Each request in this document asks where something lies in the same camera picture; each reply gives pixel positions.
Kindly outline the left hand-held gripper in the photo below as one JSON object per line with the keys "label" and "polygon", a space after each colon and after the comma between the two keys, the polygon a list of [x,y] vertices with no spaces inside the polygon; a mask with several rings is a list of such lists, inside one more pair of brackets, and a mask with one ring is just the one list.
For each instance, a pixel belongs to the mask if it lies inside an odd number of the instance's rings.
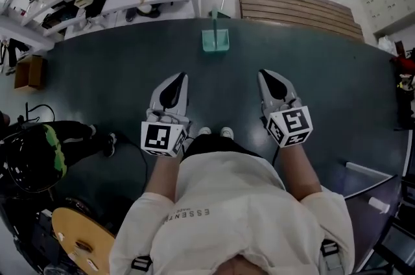
{"label": "left hand-held gripper", "polygon": [[187,117],[176,115],[186,113],[188,82],[186,73],[177,73],[153,91],[147,120],[141,123],[141,149],[146,153],[178,156],[191,124]]}

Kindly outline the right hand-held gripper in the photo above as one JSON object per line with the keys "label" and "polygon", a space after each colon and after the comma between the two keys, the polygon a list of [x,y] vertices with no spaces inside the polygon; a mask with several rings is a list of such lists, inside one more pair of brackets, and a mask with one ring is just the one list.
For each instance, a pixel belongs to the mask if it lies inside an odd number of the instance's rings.
{"label": "right hand-held gripper", "polygon": [[258,83],[268,134],[281,148],[304,143],[313,131],[313,124],[308,107],[296,97],[292,83],[267,69],[258,72]]}

